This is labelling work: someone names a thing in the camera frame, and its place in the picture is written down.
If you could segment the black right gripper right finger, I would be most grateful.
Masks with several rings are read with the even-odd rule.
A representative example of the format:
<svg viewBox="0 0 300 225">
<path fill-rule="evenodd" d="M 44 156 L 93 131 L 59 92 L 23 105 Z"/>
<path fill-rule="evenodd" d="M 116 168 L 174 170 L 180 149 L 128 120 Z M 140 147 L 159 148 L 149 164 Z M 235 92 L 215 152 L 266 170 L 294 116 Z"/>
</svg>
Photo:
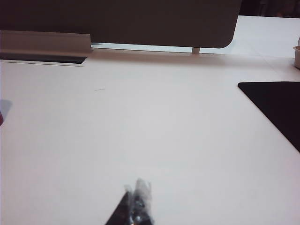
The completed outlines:
<svg viewBox="0 0 300 225">
<path fill-rule="evenodd" d="M 138 179 L 131 197 L 130 224 L 152 225 L 151 216 L 151 184 L 143 179 Z"/>
</svg>

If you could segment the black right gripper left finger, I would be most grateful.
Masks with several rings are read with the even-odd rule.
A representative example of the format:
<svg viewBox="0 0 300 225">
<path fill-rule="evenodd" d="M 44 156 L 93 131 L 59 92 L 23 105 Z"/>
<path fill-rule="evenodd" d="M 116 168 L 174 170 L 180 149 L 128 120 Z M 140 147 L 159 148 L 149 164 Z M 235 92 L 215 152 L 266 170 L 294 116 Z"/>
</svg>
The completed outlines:
<svg viewBox="0 0 300 225">
<path fill-rule="evenodd" d="M 131 225 L 130 212 L 133 190 L 130 186 L 124 187 L 125 193 L 122 196 L 117 207 L 106 222 L 106 225 Z"/>
</svg>

